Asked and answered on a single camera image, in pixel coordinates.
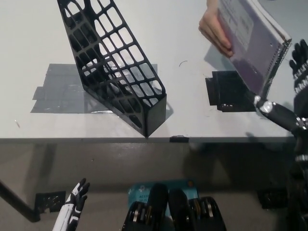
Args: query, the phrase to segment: notebook spiral binding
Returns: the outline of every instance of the notebook spiral binding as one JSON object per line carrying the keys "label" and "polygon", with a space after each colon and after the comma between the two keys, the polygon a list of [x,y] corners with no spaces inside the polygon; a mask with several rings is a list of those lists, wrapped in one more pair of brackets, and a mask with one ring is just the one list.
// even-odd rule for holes
{"label": "notebook spiral binding", "polygon": [[291,46],[292,46],[292,43],[290,41],[285,42],[283,44],[283,48],[281,48],[281,47],[278,48],[276,50],[275,54],[273,55],[272,61],[269,65],[269,68],[268,68],[268,71],[267,71],[267,74],[266,74],[266,76],[268,76],[268,81],[263,87],[261,97],[267,98],[267,96],[269,94],[271,83],[272,83],[272,81],[273,81],[273,79],[276,75],[276,72],[277,72],[279,66],[281,65],[281,63],[283,62],[283,60],[284,60],[285,56],[287,55],[288,50],[290,49]]}

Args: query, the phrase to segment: spiral notebook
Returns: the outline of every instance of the spiral notebook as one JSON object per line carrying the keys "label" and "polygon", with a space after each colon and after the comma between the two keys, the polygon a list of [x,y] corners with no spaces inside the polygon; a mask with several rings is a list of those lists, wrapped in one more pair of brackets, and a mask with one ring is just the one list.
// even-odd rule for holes
{"label": "spiral notebook", "polygon": [[291,37],[257,0],[218,0],[218,19],[238,74],[253,93],[267,97]]}

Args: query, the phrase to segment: white table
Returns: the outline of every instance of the white table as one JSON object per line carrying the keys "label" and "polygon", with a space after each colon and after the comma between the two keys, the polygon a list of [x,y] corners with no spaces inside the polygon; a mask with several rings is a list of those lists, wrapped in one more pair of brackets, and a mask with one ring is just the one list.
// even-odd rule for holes
{"label": "white table", "polygon": [[[158,64],[173,114],[146,140],[114,114],[30,113],[49,64],[73,64],[74,59],[56,0],[2,0],[1,142],[145,142],[169,141],[172,136],[192,142],[251,141],[249,137],[272,142],[290,136],[256,113],[222,113],[209,105],[205,77],[231,66],[198,31],[205,0],[115,1],[150,62]],[[261,2],[294,42],[308,39],[307,30],[299,26],[308,21],[306,0]],[[292,107],[292,82],[284,61],[269,98]]]}

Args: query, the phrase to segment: floor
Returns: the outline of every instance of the floor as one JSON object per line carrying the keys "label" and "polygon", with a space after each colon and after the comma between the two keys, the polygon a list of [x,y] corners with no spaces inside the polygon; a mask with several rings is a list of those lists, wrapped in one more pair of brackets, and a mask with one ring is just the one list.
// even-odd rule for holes
{"label": "floor", "polygon": [[[200,195],[215,198],[228,231],[283,231],[285,211],[262,210],[256,190],[285,185],[292,161],[288,148],[258,144],[2,144],[0,179],[29,205],[36,193],[67,191],[84,177],[91,182],[78,231],[119,230],[127,213],[127,189],[143,181],[194,179]],[[52,230],[56,213],[30,223],[0,199],[6,231]]]}

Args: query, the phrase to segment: black and white robotic hand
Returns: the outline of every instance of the black and white robotic hand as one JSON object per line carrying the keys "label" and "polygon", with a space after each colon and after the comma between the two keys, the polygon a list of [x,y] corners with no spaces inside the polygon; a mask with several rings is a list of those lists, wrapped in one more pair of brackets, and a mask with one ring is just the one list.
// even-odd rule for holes
{"label": "black and white robotic hand", "polygon": [[87,199],[86,193],[89,190],[90,183],[86,179],[80,183],[70,193],[64,206],[58,215],[52,231],[75,231],[80,219],[82,209]]}
{"label": "black and white robotic hand", "polygon": [[292,57],[294,111],[259,96],[253,97],[261,114],[292,132],[296,139],[295,161],[287,187],[288,230],[308,231],[308,45],[304,40],[295,44]]}
{"label": "black and white robotic hand", "polygon": [[290,61],[293,70],[294,111],[260,96],[254,96],[255,107],[272,122],[300,138],[308,129],[308,45],[304,40],[295,45]]}

